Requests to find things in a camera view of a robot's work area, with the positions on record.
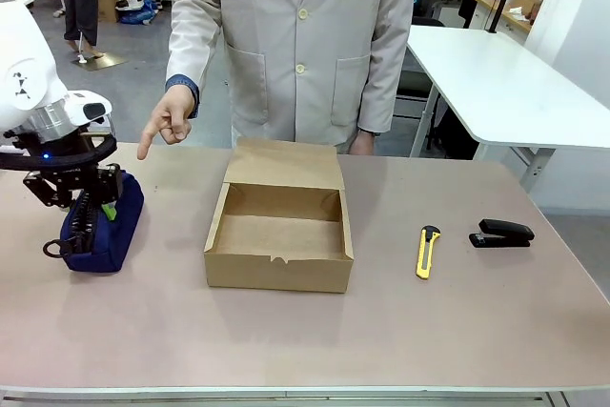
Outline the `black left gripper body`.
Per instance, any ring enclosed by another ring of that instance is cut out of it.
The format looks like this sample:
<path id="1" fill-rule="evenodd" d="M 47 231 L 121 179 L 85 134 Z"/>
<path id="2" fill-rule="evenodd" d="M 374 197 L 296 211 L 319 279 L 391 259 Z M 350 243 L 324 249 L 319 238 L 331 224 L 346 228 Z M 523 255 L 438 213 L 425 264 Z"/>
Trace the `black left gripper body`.
<path id="1" fill-rule="evenodd" d="M 98 185 L 98 166 L 104 158 L 104 142 L 94 145 L 88 131 L 73 131 L 51 141 L 42 141 L 36 133 L 19 133 L 13 146 L 29 155 L 21 156 L 13 169 L 19 172 L 61 173 L 72 191 Z"/>

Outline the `person's right hand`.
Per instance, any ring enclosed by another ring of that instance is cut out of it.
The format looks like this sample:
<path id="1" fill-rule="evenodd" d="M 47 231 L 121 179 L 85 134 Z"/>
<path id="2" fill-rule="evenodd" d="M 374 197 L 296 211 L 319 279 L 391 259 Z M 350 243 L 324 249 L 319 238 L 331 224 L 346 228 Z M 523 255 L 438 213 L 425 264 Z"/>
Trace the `person's right hand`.
<path id="1" fill-rule="evenodd" d="M 193 109 L 193 94 L 187 86 L 169 87 L 152 110 L 149 121 L 142 131 L 137 159 L 144 160 L 147 157 L 158 135 L 167 145 L 178 144 L 185 140 L 192 128 L 189 116 Z"/>

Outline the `person's left hand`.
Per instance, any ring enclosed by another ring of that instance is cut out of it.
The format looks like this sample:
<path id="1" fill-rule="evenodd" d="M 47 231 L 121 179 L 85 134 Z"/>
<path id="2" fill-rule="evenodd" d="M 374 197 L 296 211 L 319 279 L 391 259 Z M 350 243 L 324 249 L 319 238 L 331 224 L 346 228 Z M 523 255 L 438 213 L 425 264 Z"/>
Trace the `person's left hand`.
<path id="1" fill-rule="evenodd" d="M 349 154 L 373 155 L 375 153 L 375 141 L 378 137 L 378 133 L 359 130 L 350 146 Z"/>

